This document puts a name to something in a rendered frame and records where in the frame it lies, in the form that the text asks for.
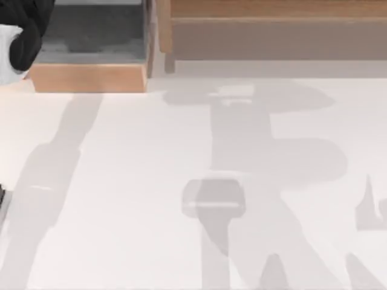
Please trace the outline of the pale grey rounded box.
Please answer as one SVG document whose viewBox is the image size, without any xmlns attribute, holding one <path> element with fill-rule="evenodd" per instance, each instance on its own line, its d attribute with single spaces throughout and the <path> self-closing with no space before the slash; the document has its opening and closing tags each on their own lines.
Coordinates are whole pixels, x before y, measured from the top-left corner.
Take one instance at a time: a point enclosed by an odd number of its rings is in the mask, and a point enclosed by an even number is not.
<svg viewBox="0 0 387 290">
<path fill-rule="evenodd" d="M 22 28 L 14 25 L 0 24 L 0 86 L 16 83 L 26 78 L 29 70 L 18 71 L 10 62 L 10 45 L 22 32 Z"/>
</svg>

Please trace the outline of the drawer with grey pierced inside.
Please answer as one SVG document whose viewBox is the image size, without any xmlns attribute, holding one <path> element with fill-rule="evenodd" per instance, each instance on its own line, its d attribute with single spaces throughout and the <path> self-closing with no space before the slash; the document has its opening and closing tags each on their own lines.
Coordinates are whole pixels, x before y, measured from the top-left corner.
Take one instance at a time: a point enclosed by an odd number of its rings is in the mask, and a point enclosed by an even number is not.
<svg viewBox="0 0 387 290">
<path fill-rule="evenodd" d="M 57 0 L 35 64 L 145 64 L 152 71 L 153 0 Z"/>
</svg>

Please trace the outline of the pale wooden drawer front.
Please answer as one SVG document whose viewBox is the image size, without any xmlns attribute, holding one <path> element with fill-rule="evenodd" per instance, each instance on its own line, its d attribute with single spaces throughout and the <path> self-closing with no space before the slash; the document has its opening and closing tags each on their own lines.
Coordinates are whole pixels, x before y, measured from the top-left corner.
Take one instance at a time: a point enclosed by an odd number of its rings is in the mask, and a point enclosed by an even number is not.
<svg viewBox="0 0 387 290">
<path fill-rule="evenodd" d="M 37 92 L 43 93 L 138 93 L 146 91 L 148 67 L 145 64 L 38 63 L 29 75 Z"/>
</svg>

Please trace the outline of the wooden open shelf cupboard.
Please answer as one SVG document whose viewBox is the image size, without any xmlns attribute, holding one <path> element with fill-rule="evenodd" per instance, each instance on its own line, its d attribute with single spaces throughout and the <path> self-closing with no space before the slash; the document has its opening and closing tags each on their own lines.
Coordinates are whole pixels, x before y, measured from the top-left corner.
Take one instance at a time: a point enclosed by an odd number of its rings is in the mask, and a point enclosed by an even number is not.
<svg viewBox="0 0 387 290">
<path fill-rule="evenodd" d="M 387 0 L 154 0 L 164 71 L 175 72 L 178 22 L 387 21 Z"/>
</svg>

